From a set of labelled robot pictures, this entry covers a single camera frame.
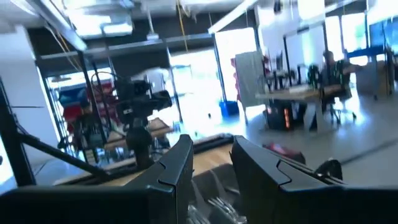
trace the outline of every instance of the table leg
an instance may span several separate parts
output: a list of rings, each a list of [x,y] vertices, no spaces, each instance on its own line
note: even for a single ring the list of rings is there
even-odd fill
[[[331,123],[325,120],[322,111],[322,103],[320,101],[315,103],[315,116],[317,119],[317,132],[324,133],[332,129]]]
[[[304,127],[307,131],[310,130],[314,117],[317,120],[318,133],[323,133],[332,129],[331,124],[325,120],[325,117],[322,113],[322,104],[320,101],[307,104],[307,109],[305,110],[304,114]]]

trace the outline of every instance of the glass wall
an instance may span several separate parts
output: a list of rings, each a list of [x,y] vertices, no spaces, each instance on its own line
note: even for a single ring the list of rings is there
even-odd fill
[[[326,36],[328,39],[328,48],[333,52],[335,60],[341,60],[344,58],[343,48],[341,45],[341,32],[340,22],[338,16],[330,16],[325,20],[326,24]]]
[[[208,128],[210,117],[212,123],[221,122],[222,91],[214,48],[172,54],[170,63],[184,126]],[[166,88],[172,88],[170,80]]]
[[[365,14],[356,13],[343,15],[341,18],[343,29],[344,47],[347,52],[366,48]],[[366,65],[367,56],[355,57],[349,60],[356,65]]]
[[[221,72],[223,73],[225,93],[227,100],[236,101],[238,91],[235,87],[234,77],[235,68],[231,64],[231,59],[235,55],[253,52],[257,50],[254,29],[228,30],[216,33],[218,55],[220,59]]]

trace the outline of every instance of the ceiling light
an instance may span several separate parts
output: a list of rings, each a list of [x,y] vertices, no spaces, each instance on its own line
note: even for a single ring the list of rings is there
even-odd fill
[[[239,16],[244,14],[249,9],[249,7],[251,7],[252,5],[254,5],[257,2],[258,2],[258,0],[244,0],[240,5],[238,5],[235,9],[233,9],[230,13],[228,13],[226,16],[224,16],[218,22],[216,22],[214,25],[212,25],[208,29],[208,33],[214,34],[215,32],[220,31],[222,28],[226,27],[232,21],[234,21]]]

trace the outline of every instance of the office chair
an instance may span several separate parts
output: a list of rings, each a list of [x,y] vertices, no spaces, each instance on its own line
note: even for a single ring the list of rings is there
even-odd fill
[[[335,98],[339,98],[342,103],[352,97],[351,90],[349,88],[349,78],[350,75],[345,75],[344,78],[341,79],[343,83],[341,83],[342,89],[331,96],[328,96],[324,99],[326,105],[330,106],[329,112],[331,116],[331,122],[334,122],[334,118],[336,118],[337,124],[341,124],[341,114],[351,114],[353,116],[354,121],[356,120],[356,114],[354,111],[350,111],[347,109],[335,109],[333,106],[336,103]]]

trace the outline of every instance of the gray floor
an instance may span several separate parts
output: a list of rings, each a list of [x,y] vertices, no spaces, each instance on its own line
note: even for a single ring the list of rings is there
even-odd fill
[[[398,96],[374,101],[371,97],[354,97],[345,103],[347,109],[357,113],[353,122],[347,116],[340,127],[325,134],[309,134],[303,130],[290,133],[266,130],[263,107],[249,108],[249,124],[240,118],[230,118],[221,123],[217,117],[201,122],[198,136],[219,132],[241,134],[256,144],[275,142],[303,152],[307,165],[315,168],[329,158],[340,160],[345,182],[353,185],[398,185]],[[49,185],[55,180],[76,175],[81,170],[59,160],[49,161],[34,168],[39,184]],[[13,186],[13,180],[0,186],[0,193]]]

